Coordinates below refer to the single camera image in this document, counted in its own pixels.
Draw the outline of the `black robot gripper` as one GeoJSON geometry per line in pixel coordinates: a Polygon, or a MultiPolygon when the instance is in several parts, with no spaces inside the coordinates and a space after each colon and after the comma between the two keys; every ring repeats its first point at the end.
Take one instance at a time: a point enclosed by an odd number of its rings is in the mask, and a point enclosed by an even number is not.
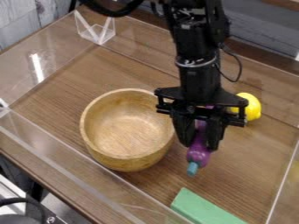
{"type": "Polygon", "coordinates": [[[194,137],[194,121],[206,123],[206,145],[210,151],[218,148],[225,126],[245,125],[248,100],[221,87],[220,64],[176,60],[180,85],[160,87],[156,110],[172,118],[172,125],[181,145],[189,147],[194,137]]]}

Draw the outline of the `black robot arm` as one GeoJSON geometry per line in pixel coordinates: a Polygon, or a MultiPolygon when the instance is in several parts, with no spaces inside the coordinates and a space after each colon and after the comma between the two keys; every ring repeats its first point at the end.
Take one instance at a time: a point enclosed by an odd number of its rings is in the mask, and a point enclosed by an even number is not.
{"type": "Polygon", "coordinates": [[[158,87],[156,111],[172,118],[178,141],[192,145],[194,122],[205,122],[204,143],[218,148],[228,126],[244,126],[248,100],[221,86],[220,51],[229,36],[221,0],[158,0],[176,48],[180,85],[158,87]]]}

